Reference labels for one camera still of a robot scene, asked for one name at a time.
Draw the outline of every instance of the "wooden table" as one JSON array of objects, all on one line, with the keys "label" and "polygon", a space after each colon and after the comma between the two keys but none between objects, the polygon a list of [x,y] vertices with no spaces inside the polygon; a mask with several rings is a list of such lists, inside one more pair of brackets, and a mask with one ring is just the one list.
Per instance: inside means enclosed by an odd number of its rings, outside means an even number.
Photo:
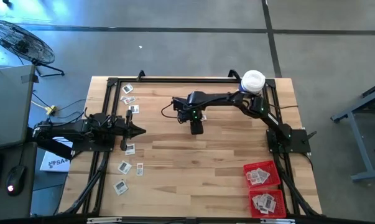
[{"label": "wooden table", "polygon": [[[108,77],[92,77],[86,106],[87,113],[102,110]],[[137,98],[140,113],[133,123],[147,133],[128,141],[136,144],[136,154],[125,156],[117,138],[110,155],[100,215],[142,217],[250,217],[248,189],[243,165],[271,160],[265,131],[260,119],[249,118],[232,106],[208,107],[204,114],[204,134],[190,134],[188,123],[165,118],[160,110],[172,96],[186,98],[201,90],[206,93],[236,91],[235,83],[133,83],[128,96]],[[296,105],[292,80],[276,79],[280,106]],[[114,91],[109,102],[111,112]],[[118,104],[118,115],[125,115],[127,106]],[[175,116],[168,108],[164,112]],[[301,128],[298,108],[282,110],[285,123]],[[60,204],[64,211],[84,189],[90,169],[92,152],[83,152],[72,160]],[[315,180],[310,163],[300,154],[291,154],[295,184],[305,200],[321,213]],[[121,161],[133,165],[128,175],[117,170]],[[144,163],[144,175],[136,176],[136,163]],[[117,196],[113,185],[124,179],[129,190]],[[292,211],[289,190],[287,204]],[[91,208],[96,198],[92,194]]]}]

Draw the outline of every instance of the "electric fan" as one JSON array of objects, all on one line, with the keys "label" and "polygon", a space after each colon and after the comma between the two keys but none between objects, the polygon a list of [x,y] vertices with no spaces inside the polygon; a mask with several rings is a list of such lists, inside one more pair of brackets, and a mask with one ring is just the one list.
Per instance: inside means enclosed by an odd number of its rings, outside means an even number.
[{"label": "electric fan", "polygon": [[55,61],[53,50],[37,36],[15,24],[0,20],[0,45],[35,66],[44,66],[60,72],[42,75],[37,69],[40,77],[64,75],[63,70],[48,66]]}]

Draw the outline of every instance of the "red plastic crate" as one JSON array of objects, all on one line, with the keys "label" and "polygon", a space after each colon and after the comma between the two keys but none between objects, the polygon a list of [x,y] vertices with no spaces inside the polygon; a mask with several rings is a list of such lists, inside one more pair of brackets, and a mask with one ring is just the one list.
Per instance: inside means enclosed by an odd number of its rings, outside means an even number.
[{"label": "red plastic crate", "polygon": [[[274,201],[276,202],[274,212],[262,214],[255,208],[252,198],[262,194],[269,194],[274,197]],[[249,192],[249,206],[253,218],[285,218],[287,216],[281,190],[252,190]]]},{"label": "red plastic crate", "polygon": [[[252,185],[251,182],[247,179],[247,173],[252,170],[256,170],[257,168],[261,168],[262,170],[270,173],[270,176],[267,178],[267,180],[263,184]],[[264,161],[264,162],[257,162],[253,164],[244,165],[244,176],[245,176],[246,182],[248,183],[248,187],[250,190],[280,184],[279,173],[277,172],[277,169],[275,168],[274,161]]]}]

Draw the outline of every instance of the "concrete floor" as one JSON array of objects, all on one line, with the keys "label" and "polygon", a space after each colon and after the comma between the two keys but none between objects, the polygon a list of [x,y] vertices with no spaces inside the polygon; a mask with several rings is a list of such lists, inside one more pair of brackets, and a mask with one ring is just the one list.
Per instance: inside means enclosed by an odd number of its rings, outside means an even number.
[{"label": "concrete floor", "polygon": [[[61,26],[266,28],[260,0],[12,2],[9,10],[0,1],[0,19]],[[375,30],[375,0],[267,2],[275,29]],[[66,72],[64,77],[40,78],[35,86],[51,105],[86,97],[92,75],[137,75],[143,69],[150,76],[225,76],[233,68],[240,74],[256,69],[275,76],[267,34],[32,32],[53,48],[52,65]],[[375,222],[375,180],[350,181],[351,174],[364,171],[364,164],[349,124],[329,119],[375,85],[375,36],[283,34],[275,35],[275,45],[282,76],[293,79],[303,125],[318,132],[310,144],[323,213]],[[0,65],[20,64],[0,46]],[[82,109],[80,103],[61,116]],[[32,106],[30,125],[45,118]],[[43,153],[38,153],[37,164]],[[51,215],[65,174],[38,168],[32,213]]]}]

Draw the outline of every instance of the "fan stand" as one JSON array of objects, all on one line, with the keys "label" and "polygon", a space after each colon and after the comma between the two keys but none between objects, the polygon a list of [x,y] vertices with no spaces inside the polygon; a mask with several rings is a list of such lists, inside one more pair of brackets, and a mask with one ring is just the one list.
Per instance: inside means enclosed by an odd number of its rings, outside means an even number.
[{"label": "fan stand", "polygon": [[37,73],[38,73],[38,75],[39,75],[40,77],[51,77],[51,76],[57,76],[57,75],[64,76],[64,71],[63,71],[63,70],[60,70],[60,69],[58,69],[58,68],[53,68],[53,67],[51,67],[51,66],[49,66],[49,65],[42,64],[42,63],[40,63],[37,59],[32,59],[32,60],[31,60],[31,63],[32,63],[33,65],[35,65],[35,66],[44,66],[44,67],[51,68],[51,69],[53,69],[53,70],[56,70],[56,71],[59,71],[59,72],[60,72],[60,73],[53,73],[53,74],[43,75],[43,74],[41,74],[41,72],[38,70],[38,68],[36,68],[36,71],[37,71]]}]

